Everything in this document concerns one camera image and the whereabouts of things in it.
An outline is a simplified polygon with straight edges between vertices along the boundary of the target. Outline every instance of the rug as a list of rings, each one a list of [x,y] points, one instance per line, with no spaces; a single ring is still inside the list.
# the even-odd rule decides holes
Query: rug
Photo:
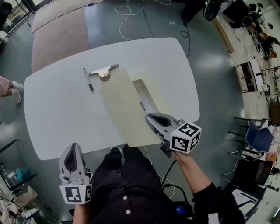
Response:
[[[45,24],[35,32],[32,73],[63,58],[89,50],[84,7]]]
[[[66,13],[100,2],[103,2],[103,0],[54,0],[38,9],[31,28],[31,33]]]

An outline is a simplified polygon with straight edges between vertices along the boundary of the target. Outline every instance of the marker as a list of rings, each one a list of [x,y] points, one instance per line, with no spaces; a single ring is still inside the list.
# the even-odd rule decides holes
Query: marker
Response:
[[[83,68],[83,71],[84,71],[84,76],[86,77],[87,84],[88,84],[88,86],[89,86],[90,90],[91,90],[91,91],[93,91],[92,84],[91,84],[91,82],[89,81],[88,72],[86,71],[86,69],[85,69],[85,68]]]

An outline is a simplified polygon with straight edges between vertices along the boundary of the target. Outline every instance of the person's hand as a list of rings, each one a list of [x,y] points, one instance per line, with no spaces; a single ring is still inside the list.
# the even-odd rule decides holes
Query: person's hand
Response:
[[[172,152],[172,156],[177,160],[179,163],[186,162],[190,157],[189,154],[182,153],[182,152]]]

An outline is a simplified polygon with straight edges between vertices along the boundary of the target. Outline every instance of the white sneaker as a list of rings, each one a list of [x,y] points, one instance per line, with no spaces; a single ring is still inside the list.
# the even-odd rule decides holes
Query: white sneaker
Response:
[[[122,149],[121,149],[120,147],[118,147],[118,146],[113,146],[113,147],[110,148],[110,150],[112,150],[112,149],[114,149],[114,148],[117,148],[117,149],[120,151],[120,153],[123,154]]]
[[[17,89],[19,91],[23,91],[23,89],[24,89],[23,84],[17,83],[16,81],[12,81],[12,83],[14,84],[13,89]]]
[[[19,104],[21,102],[21,96],[19,95],[19,90],[13,89],[12,92],[13,92],[12,98],[14,98],[16,103]]]

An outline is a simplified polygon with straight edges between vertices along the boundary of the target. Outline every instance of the gray floor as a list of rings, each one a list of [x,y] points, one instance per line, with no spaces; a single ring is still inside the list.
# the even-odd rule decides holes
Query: gray floor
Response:
[[[135,2],[131,6],[134,12],[141,9],[141,1]],[[115,12],[117,6],[124,4],[126,4],[124,0],[106,0],[104,3],[86,8],[91,48],[124,41],[119,34],[119,27],[126,17]],[[147,0],[145,12],[154,37],[177,38],[187,53],[189,40],[180,35],[180,31],[186,30],[180,19],[182,6],[174,2],[171,6],[165,6]],[[227,155],[227,152],[239,147],[227,131],[238,128],[238,123],[232,117],[239,116],[243,108],[240,87],[229,54],[213,23],[205,21],[200,12],[188,27],[191,36],[188,60],[196,81],[200,106],[200,119],[196,123],[202,127],[200,144],[192,155],[217,186],[225,186],[226,182],[221,179],[221,174],[231,170],[235,161]],[[142,12],[132,16],[122,31],[129,39],[152,38]],[[27,24],[24,24],[10,37],[5,52],[0,54],[2,76],[24,82],[31,74],[32,43],[33,35],[30,34]],[[16,105],[12,99],[3,98],[0,103],[0,121],[4,121],[1,127],[3,136],[0,136],[0,147],[12,139],[19,140],[1,154],[0,162],[3,161],[9,170],[26,165],[32,172],[37,172],[38,177],[28,183],[38,192],[37,203],[40,206],[49,206],[59,220],[70,219],[68,209],[72,206],[63,202],[59,190],[58,159],[41,161],[37,157],[25,123],[24,103]],[[147,147],[147,150],[158,174],[164,175],[173,159],[168,159],[158,147]],[[108,152],[109,149],[104,149],[86,153],[87,166],[94,171]],[[168,178],[184,188],[187,196],[191,198],[188,185],[177,164]],[[172,189],[167,189],[166,193],[171,195]],[[182,193],[176,191],[172,199],[182,200]]]

